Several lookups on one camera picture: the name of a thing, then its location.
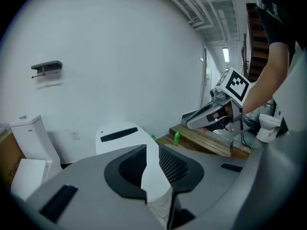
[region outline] white toilet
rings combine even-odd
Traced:
[[[256,138],[264,143],[269,143],[276,138],[281,120],[266,114],[260,114],[259,122],[261,128]]]
[[[11,193],[26,200],[42,183],[62,171],[62,168],[41,115],[34,118],[22,117],[10,126],[26,157],[18,166]]]

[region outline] staircase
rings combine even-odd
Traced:
[[[190,130],[184,125],[171,127],[169,129],[169,134],[157,139],[156,142],[159,145],[172,145],[174,135],[178,130],[180,130],[180,139],[177,146],[180,148],[223,157],[247,159],[249,156],[249,150],[245,149],[241,144],[234,144],[232,139],[210,131],[203,134],[197,130]]]
[[[248,28],[251,59],[248,68],[248,80],[257,81],[269,59],[269,45],[265,31],[255,10],[255,3],[247,3]]]

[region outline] green bottle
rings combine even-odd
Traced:
[[[180,130],[178,130],[175,134],[175,138],[174,138],[174,142],[173,142],[173,145],[174,146],[177,146],[178,142],[179,142],[179,138],[180,138]]]

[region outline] ceiling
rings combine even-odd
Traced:
[[[206,47],[223,72],[228,67],[240,70],[241,48],[247,31],[246,3],[257,0],[169,0],[203,36]],[[225,63],[223,47],[229,48],[230,62]]]

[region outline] white cover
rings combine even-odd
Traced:
[[[279,127],[282,122],[278,118],[267,115],[267,114],[260,114],[259,119],[267,122],[268,124],[276,125],[277,127]]]
[[[24,201],[45,181],[45,160],[21,159],[11,185],[11,193]]]

